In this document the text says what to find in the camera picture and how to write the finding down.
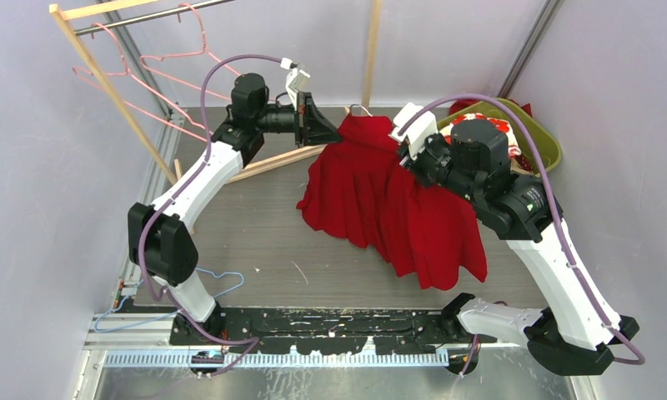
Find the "wooden rack frame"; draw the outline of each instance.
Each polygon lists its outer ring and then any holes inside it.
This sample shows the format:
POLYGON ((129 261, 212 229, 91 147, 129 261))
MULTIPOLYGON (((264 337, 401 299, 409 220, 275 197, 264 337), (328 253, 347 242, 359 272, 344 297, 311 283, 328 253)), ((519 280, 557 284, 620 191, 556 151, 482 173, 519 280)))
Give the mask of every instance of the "wooden rack frame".
MULTIPOLYGON (((131 8, 147 3, 155 3, 159 0, 113 0, 111 2, 101 2, 98 4, 93 4, 91 6, 74 8, 71 10, 63 11, 57 4, 52 4, 49 6, 49 13, 56 22, 56 24, 61 28, 61 31, 66 35, 68 41, 73 45, 78 52, 78 55, 81 56, 83 61, 86 63, 91 72, 95 75, 96 79, 100 83, 100 86, 103 88, 105 93, 108 94, 110 99, 115 104, 115 107, 118 108, 118 111, 123 115, 125 120, 128 122, 130 128, 138 136, 140 142, 147 149, 149 154, 154 159, 154 162, 159 165, 159 168, 164 172, 167 179, 174 185, 178 178, 177 174, 174 173, 169 167, 168 163, 162 158, 159 154, 159 151, 154 147, 154 144, 149 139, 147 134, 144 132, 140 126, 138 120, 134 117, 132 112, 126 107, 124 99, 120 96, 118 90, 110 82, 110 79, 105 74, 105 72, 100 68, 100 65, 96 59, 91 54, 90 50, 86 46, 86 43, 81 39, 83 34, 87 34, 86 29, 75 30, 71 21, 77 18, 91 17, 101 13, 110 13, 113 11, 123 10, 125 8, 131 8)), ((194 4, 195 8, 207 7, 210 5, 215 5, 219 3, 227 3, 233 0, 212 0, 209 2, 202 2, 199 4, 194 4)), ((373 90, 373 75, 375 69, 375 53, 378 47, 378 30, 380 24, 380 13, 382 10, 383 0, 371 0, 372 1, 372 12, 369 26, 368 34, 368 53, 365 63, 365 75, 364 75, 364 88, 361 105, 364 107, 370 106, 370 96, 373 90)), ((131 18, 130 20, 125 20, 122 22, 115 22, 108 24, 108 28, 114 28, 117 26, 124 26, 130 23, 139 23, 141 21, 147 21, 154 18, 160 18, 167 15, 172 15, 178 13, 177 8, 172 10, 165 10, 162 12, 156 12, 154 14, 131 18)), ((349 113, 350 110, 345 107, 346 113, 349 113)), ((284 165, 297 162, 299 160, 320 154, 323 151, 324 146, 316 147, 302 147, 291 152, 286 152, 269 159, 253 162, 248 165, 239 175, 233 177, 230 182, 236 182, 241 179, 252 177, 266 171, 270 171, 275 168, 282 167, 284 165)))

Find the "green bin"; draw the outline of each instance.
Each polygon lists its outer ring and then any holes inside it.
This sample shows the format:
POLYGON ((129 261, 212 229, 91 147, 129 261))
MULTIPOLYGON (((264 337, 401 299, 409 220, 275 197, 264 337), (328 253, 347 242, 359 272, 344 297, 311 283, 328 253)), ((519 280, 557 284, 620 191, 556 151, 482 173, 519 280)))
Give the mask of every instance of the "green bin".
MULTIPOLYGON (((559 164, 559 162, 562 161, 562 148, 559 146, 559 143, 557 143, 557 140, 551 134, 549 134, 549 132, 544 130, 544 128, 541 127, 537 123, 537 121, 535 121, 530 115, 528 115, 528 113, 523 111, 523 109, 520 108, 520 106, 518 106, 514 102, 511 102, 510 100, 506 100, 504 98, 499 98, 498 101, 500 101, 501 103, 503 103, 503 105, 510 108, 510 111, 514 112, 515 115, 517 115, 518 118, 520 118, 520 121, 523 122, 525 127, 528 128, 528 132, 530 132, 530 136, 532 136, 534 144, 535 146, 537 146, 539 154, 542 156, 542 162, 544 164, 544 168, 547 169, 547 171, 549 172, 553 170, 554 167, 557 167, 557 164, 559 164)), ((445 119, 439 121, 439 123, 437 124, 437 128, 441 129, 449 125, 459 115, 469 114, 469 113, 482 113, 483 115, 489 118, 504 119, 505 121, 508 121, 510 125, 513 127, 513 133, 515 134, 515 137, 518 139, 518 145, 520 146, 520 151, 522 151, 523 154, 528 158, 528 160, 533 166, 533 170, 536 172, 539 171, 538 164, 534 159, 534 156, 530 151, 528 143, 525 140, 525 136, 520 131, 518 125, 516 125, 515 122, 513 122, 510 119, 510 117, 506 116, 505 112, 500 111, 497 107, 495 107, 492 104, 489 104, 487 102, 477 102, 474 105, 466 107, 459 112, 455 112, 454 114, 449 115, 445 119)))

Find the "metal rod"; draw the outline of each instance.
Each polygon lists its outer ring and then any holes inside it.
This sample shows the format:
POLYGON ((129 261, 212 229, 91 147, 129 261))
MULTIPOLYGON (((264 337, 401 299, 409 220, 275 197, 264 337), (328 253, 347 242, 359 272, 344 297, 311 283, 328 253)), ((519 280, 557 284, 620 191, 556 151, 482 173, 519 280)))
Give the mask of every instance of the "metal rod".
MULTIPOLYGON (((191 7, 199 9, 199 8, 215 6, 217 4, 230 3, 232 1, 234 0, 208 0, 207 2, 198 2, 196 4, 192 4, 191 7)), ((176 7, 176 8, 171 8, 169 10, 152 12, 150 14, 141 15, 139 17, 133 17, 128 19, 123 19, 121 21, 106 23, 105 27, 108 29, 124 27, 127 25, 132 25, 133 23, 143 23, 144 21, 149 21, 152 19, 157 19, 162 17, 168 17, 170 15, 185 13, 187 11, 191 11, 191 9, 189 7, 176 7)), ((83 36, 83 35, 89 35, 91 33, 97 33, 100 31, 102 31, 100 27, 86 27, 84 29, 77 29, 74 31, 74 33, 76 34, 76 36, 83 36)))
MULTIPOLYGON (((109 0, 96 0, 96 3, 107 3, 108 1, 109 0)), ((115 23, 122 20, 120 18, 120 13, 117 11, 106 12, 105 19, 108 21, 108 23, 115 23)), ((123 46, 125 55, 127 55, 132 62, 135 73, 151 88, 157 92, 162 93, 162 89, 159 87, 157 80, 154 79, 154 75, 142 68, 142 65, 139 62, 139 57, 142 54, 139 52, 139 48, 137 47, 137 44, 135 43, 134 38, 128 29, 126 27, 117 27, 115 29, 115 36, 118 37, 118 41, 123 46)), ((165 102, 156 94, 152 92, 149 92, 149 94, 152 95, 152 98, 157 103, 159 110, 162 112, 162 114, 164 114, 164 117, 169 118, 169 116, 172 115, 172 108, 167 104, 167 102, 165 102)))
POLYGON ((552 22, 552 18, 563 2, 564 0, 547 0, 544 3, 537 20, 535 20, 534 25, 525 40, 523 48, 520 50, 515 62, 513 62, 513 67, 510 69, 510 72, 508 72, 508 76, 505 78, 503 86, 498 92, 499 98, 507 98, 510 95, 510 92, 520 78, 520 74, 525 69, 525 65, 527 65, 530 56, 532 56, 534 50, 537 48, 540 39, 544 36, 544 32, 547 30, 547 27, 552 22))

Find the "white wall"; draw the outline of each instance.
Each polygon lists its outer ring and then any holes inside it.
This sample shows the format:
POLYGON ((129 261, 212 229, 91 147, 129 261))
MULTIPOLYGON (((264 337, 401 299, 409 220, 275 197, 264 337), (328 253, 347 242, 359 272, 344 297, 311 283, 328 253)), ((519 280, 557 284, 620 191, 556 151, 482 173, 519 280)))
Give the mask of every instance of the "white wall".
MULTIPOLYGON (((176 7, 163 0, 123 15, 176 7)), ((370 0, 238 0, 199 10, 209 43, 221 58, 263 53, 300 61, 312 74, 307 90, 319 105, 360 103, 363 92, 370 0)), ((522 47, 544 0, 389 0, 379 32, 372 104, 428 103, 458 92, 495 94, 522 47)), ((200 49, 195 17, 167 17, 141 24, 155 55, 200 49)), ((200 86, 214 65, 207 56, 167 60, 164 72, 200 86)), ((262 73, 274 93, 283 91, 275 64, 238 62, 240 72, 262 73)), ((234 75, 222 72, 211 88, 230 94, 234 75)), ((177 100, 198 105, 198 91, 175 86, 177 100)), ((224 105, 210 98, 208 105, 224 105)))
MULTIPOLYGON (((101 36, 89 46, 116 67, 101 36)), ((75 78, 72 65, 81 60, 48 2, 0 2, 0 399, 70 398, 150 163, 108 98, 75 78)), ((156 111, 136 86, 116 83, 156 111)), ((158 125, 142 121, 156 136, 158 125)))
POLYGON ((648 362, 612 366, 599 398, 667 399, 667 1, 564 2, 512 97, 559 139, 574 242, 641 326, 648 362))

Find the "red dress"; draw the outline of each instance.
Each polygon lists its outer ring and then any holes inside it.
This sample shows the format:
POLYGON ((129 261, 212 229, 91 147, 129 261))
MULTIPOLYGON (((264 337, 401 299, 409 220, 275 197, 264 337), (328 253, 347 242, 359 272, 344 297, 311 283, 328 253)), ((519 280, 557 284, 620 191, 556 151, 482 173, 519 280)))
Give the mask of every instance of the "red dress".
POLYGON ((441 187, 422 187, 399 166, 387 117, 348 115, 309 168, 297 205, 304 221, 352 244, 375 247, 399 277, 417 273, 422 289, 448 290, 459 266, 481 282, 488 274, 471 206, 441 187))

